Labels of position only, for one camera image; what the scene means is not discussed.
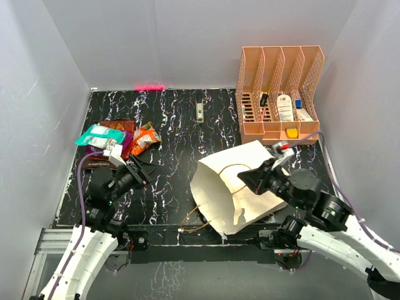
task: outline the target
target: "marble pattern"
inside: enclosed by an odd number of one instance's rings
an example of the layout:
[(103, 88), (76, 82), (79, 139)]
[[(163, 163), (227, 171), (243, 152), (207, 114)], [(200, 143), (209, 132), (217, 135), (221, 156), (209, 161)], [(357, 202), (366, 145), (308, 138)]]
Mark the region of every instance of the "marble pattern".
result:
[[(143, 161), (160, 165), (153, 182), (142, 190), (131, 190), (114, 203), (116, 219), (143, 226), (180, 224), (195, 207), (189, 183), (197, 161), (208, 154), (241, 144), (234, 90), (201, 91), (205, 122), (200, 125), (195, 117), (196, 93), (199, 91), (106, 91), (91, 95), (84, 130), (95, 121), (129, 118), (136, 120), (137, 127), (152, 121), (162, 138), (161, 144), (152, 145), (140, 155)], [(312, 170), (324, 181), (326, 190), (332, 193), (319, 144), (299, 146), (296, 150), (296, 155), (285, 168), (289, 172), (296, 168)], [(79, 147), (54, 227), (72, 225), (79, 217), (76, 166), (83, 156), (84, 148)], [(90, 177), (90, 171), (84, 172), (84, 189)], [(295, 212), (295, 209), (285, 207), (259, 223), (279, 224), (288, 214)], [(188, 220), (192, 225), (203, 222), (198, 212)]]

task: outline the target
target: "yellow sticky note pad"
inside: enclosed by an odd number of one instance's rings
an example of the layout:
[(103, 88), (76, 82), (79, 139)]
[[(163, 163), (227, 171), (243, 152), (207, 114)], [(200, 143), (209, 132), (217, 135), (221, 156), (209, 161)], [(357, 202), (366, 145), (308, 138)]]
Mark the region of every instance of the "yellow sticky note pad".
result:
[(286, 128), (286, 136), (288, 139), (297, 139), (299, 136), (298, 129), (296, 127)]

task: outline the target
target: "tan cord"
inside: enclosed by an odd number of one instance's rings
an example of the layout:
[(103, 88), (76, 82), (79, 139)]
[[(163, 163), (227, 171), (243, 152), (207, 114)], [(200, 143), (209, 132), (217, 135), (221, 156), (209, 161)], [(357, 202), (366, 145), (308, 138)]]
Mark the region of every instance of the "tan cord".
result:
[[(248, 167), (249, 170), (251, 170), (251, 168), (250, 168), (247, 164), (228, 164), (226, 167), (224, 167), (224, 168), (221, 170), (221, 172), (218, 173), (218, 176), (220, 176), (221, 173), (222, 173), (226, 168), (229, 168), (229, 167), (232, 167), (232, 166), (245, 166), (245, 167)], [(246, 185), (244, 185), (243, 187), (241, 187), (240, 189), (238, 189), (236, 192), (233, 192), (232, 195), (235, 195), (236, 193), (240, 192), (240, 191), (241, 191), (242, 189), (244, 189), (245, 187), (246, 187)], [(194, 232), (196, 232), (197, 230), (203, 229), (203, 228), (206, 227), (208, 224), (210, 224), (211, 221), (208, 221), (207, 223), (205, 223), (205, 224), (203, 224), (202, 226), (197, 227), (197, 228), (193, 228), (193, 229), (184, 229), (184, 228), (183, 228), (183, 223), (185, 222), (186, 218), (189, 217), (197, 208), (199, 208), (198, 205), (197, 205), (194, 209), (192, 209), (192, 211), (189, 212), (189, 214), (187, 214), (187, 216), (182, 220), (182, 222), (181, 222), (181, 230), (182, 230), (182, 231), (186, 231), (187, 233), (194, 233)]]

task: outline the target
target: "white wall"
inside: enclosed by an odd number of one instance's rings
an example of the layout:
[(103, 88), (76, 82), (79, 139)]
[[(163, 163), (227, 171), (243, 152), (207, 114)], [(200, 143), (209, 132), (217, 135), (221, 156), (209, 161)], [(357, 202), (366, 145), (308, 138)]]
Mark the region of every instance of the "white wall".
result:
[(235, 87), (243, 46), (330, 52), (356, 0), (44, 0), (91, 87)]
[(400, 248), (400, 2), (362, 0), (326, 59), (316, 109), (341, 187)]
[(89, 87), (44, 4), (0, 0), (0, 286), (20, 299), (52, 222)]

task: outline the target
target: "mesh organizer panel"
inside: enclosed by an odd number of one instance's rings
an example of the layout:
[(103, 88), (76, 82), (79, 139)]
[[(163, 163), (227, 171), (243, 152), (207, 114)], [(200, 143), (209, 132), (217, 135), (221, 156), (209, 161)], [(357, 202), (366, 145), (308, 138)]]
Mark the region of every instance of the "mesh organizer panel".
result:
[[(255, 140), (264, 145), (283, 140), (296, 143), (318, 130), (313, 97), (323, 64), (324, 54), (319, 46), (243, 47), (236, 86), (242, 143)], [(260, 107), (261, 92), (268, 94), (264, 107)], [(276, 106), (280, 92), (292, 99), (293, 122), (280, 120)], [(299, 120), (295, 105), (298, 93), (312, 121)], [(288, 127), (297, 128), (297, 139), (287, 138)], [(315, 136), (303, 144), (314, 144), (317, 140)]]

